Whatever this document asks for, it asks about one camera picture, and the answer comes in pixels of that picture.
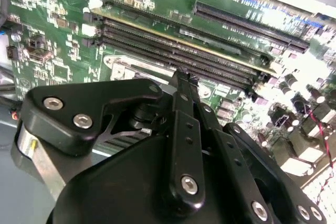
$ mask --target black cable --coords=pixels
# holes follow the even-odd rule
[[[15,89],[12,90],[0,90],[0,95],[13,95],[16,94]]]
[[[13,75],[13,72],[10,71],[10,70],[8,70],[7,68],[4,68],[4,67],[0,66],[0,73],[1,73],[4,77],[9,78],[9,79],[11,79],[11,80],[14,81],[14,75]]]
[[[0,91],[8,91],[8,90],[15,90],[15,84],[1,84],[0,85]]]
[[[22,101],[14,101],[5,97],[0,97],[0,105],[12,110],[21,110]]]

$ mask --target screw hole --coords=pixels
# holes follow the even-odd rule
[[[227,142],[227,145],[228,145],[231,149],[233,149],[233,144],[232,144],[232,143]]]
[[[186,137],[185,140],[187,141],[187,143],[193,144],[193,140],[190,137]]]
[[[192,129],[194,127],[191,123],[186,123],[186,125],[189,129]]]
[[[236,163],[236,165],[238,165],[238,166],[242,166],[241,162],[240,162],[238,159],[235,159],[235,163]]]

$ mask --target black expansion slot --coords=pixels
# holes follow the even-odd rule
[[[222,66],[223,70],[226,70],[226,71],[231,72],[233,74],[238,74],[242,77],[251,78],[251,76],[257,77],[260,74],[259,71],[255,70],[253,68],[250,68],[248,66],[244,66],[244,65],[241,65],[239,63],[232,62],[232,61],[224,59],[222,57],[210,54],[208,52],[204,52],[204,51],[201,51],[199,49],[190,47],[188,45],[178,43],[175,40],[163,38],[159,35],[148,33],[148,32],[145,32],[145,31],[143,31],[141,29],[138,29],[138,28],[135,28],[135,27],[130,27],[128,25],[122,24],[122,23],[117,22],[115,20],[106,19],[104,21],[104,24],[105,24],[104,29],[106,31],[109,31],[109,30],[113,29],[113,30],[124,31],[128,34],[137,35],[138,37],[148,39],[149,41],[154,41],[154,42],[159,43],[161,45],[166,45],[166,46],[169,46],[171,48],[175,48],[175,49],[178,49],[180,51],[183,51],[183,52],[186,52],[186,53],[189,53],[189,54],[193,54],[194,58],[198,57],[198,58],[202,59],[203,61],[209,61],[209,62],[220,64]]]
[[[142,17],[150,18],[152,20],[157,20],[157,21],[160,21],[160,22],[165,23],[167,25],[174,26],[176,28],[182,28],[182,29],[185,29],[185,30],[189,30],[192,33],[199,34],[201,36],[207,36],[208,38],[210,38],[212,40],[217,40],[217,41],[219,41],[221,43],[228,44],[228,45],[231,45],[233,47],[237,47],[241,51],[244,51],[244,52],[247,52],[247,53],[250,53],[251,51],[254,52],[254,55],[258,55],[258,54],[261,53],[261,51],[256,50],[255,48],[252,48],[252,47],[246,48],[246,47],[244,47],[244,46],[242,46],[240,44],[234,43],[232,41],[228,41],[228,40],[226,40],[226,39],[224,39],[224,38],[222,38],[220,36],[208,33],[208,32],[203,31],[203,30],[199,30],[199,29],[193,28],[191,26],[186,26],[186,25],[180,24],[178,22],[175,22],[173,20],[167,19],[165,17],[149,13],[149,12],[147,12],[145,10],[135,9],[132,6],[126,5],[126,4],[124,4],[122,2],[119,2],[119,1],[116,1],[116,0],[103,0],[103,5],[104,6],[115,6],[117,8],[126,10],[126,11],[128,11],[130,13],[133,13],[133,14],[136,14],[136,15],[139,15],[139,16],[142,16]],[[94,22],[94,21],[97,21],[97,20],[93,19],[93,20],[86,20],[86,21]]]
[[[232,88],[238,89],[238,90],[246,90],[249,88],[249,85],[242,84],[233,80],[228,80],[227,78],[218,76],[214,73],[204,71],[202,69],[199,69],[195,66],[193,66],[193,61],[188,61],[183,58],[180,58],[178,55],[167,55],[163,53],[160,48],[157,48],[155,50],[148,50],[143,48],[138,48],[133,45],[129,45],[125,43],[125,38],[123,41],[118,41],[113,38],[108,37],[102,37],[102,42],[114,47],[115,49],[125,52],[126,54],[133,55],[135,57],[141,57],[143,59],[147,59],[150,61],[157,61],[160,63],[163,63],[166,66],[172,66],[175,68],[184,68],[187,69],[188,72],[195,74],[196,76],[199,76],[204,79],[212,80],[227,86],[230,86]]]
[[[250,85],[252,83],[252,78],[245,78],[239,74],[230,73],[226,71],[225,68],[222,68],[220,64],[215,64],[212,62],[201,61],[198,57],[195,57],[192,54],[182,52],[178,49],[166,45],[158,45],[154,41],[147,40],[145,38],[139,38],[136,35],[130,35],[123,31],[106,31],[103,34],[108,38],[112,38],[117,41],[125,41],[126,44],[131,46],[136,46],[141,49],[146,49],[149,51],[156,51],[158,54],[163,55],[168,58],[177,58],[180,61],[185,63],[190,63],[192,66],[202,69],[203,71],[211,72],[219,76],[225,77],[228,81],[233,80],[242,84]]]
[[[205,20],[221,23],[229,28],[236,28],[247,34],[270,40],[296,52],[304,53],[309,48],[308,42],[293,35],[252,22],[199,1],[195,3],[194,14]]]

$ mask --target green circuit board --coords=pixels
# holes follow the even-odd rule
[[[133,27],[139,27],[151,33],[157,33],[175,39],[180,43],[211,51],[219,57],[240,62],[244,66],[256,71],[268,73],[283,81],[285,74],[296,70],[288,60],[291,54],[283,50],[281,54],[272,52],[274,47],[267,40],[241,33],[238,30],[227,29],[221,24],[206,21],[194,15],[196,1],[209,6],[225,10],[238,17],[281,30],[288,35],[296,36],[303,41],[310,42],[306,54],[311,54],[327,63],[334,61],[334,24],[331,20],[320,19],[317,15],[294,9],[273,0],[110,0],[114,3],[132,7],[167,22],[160,22],[155,18],[134,18],[120,6],[104,5],[106,0],[9,0],[9,20],[22,24],[19,32],[20,40],[9,36],[9,43],[18,48],[19,57],[13,59],[13,71],[17,96],[23,99],[25,93],[36,86],[56,85],[63,83],[98,82],[138,77],[151,78],[160,83],[167,83],[175,67],[163,66],[159,62],[143,59],[136,54],[128,54],[123,50],[109,45],[87,47],[82,43],[83,38],[93,38],[101,32],[100,25],[88,22],[84,18],[85,12],[118,20]],[[202,31],[202,36],[213,35],[227,41],[222,48],[211,45],[200,38],[183,34],[179,27],[169,22],[182,24],[185,28]],[[316,39],[314,35],[323,27]],[[44,37],[44,49],[50,52],[49,60],[37,62],[27,52],[32,37]],[[285,65],[281,72],[265,65],[260,55],[268,55],[276,64]],[[279,102],[275,97],[267,106],[255,105],[246,100],[245,94],[236,88],[219,84],[207,79],[200,80],[199,94],[203,102],[218,110],[223,98],[233,101],[234,113],[229,121],[241,121],[242,113],[250,111],[251,122],[246,125],[246,131],[256,136],[264,130],[265,122],[269,121],[268,111],[272,103]],[[264,130],[276,140],[286,135],[282,129]]]

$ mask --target motherboard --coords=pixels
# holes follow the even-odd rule
[[[168,84],[182,69],[197,79],[200,98],[220,124],[237,123],[284,171],[306,175],[326,156],[323,141],[336,122],[333,6],[313,10],[282,0],[0,4],[1,57],[12,62],[20,100],[43,85],[135,78]]]

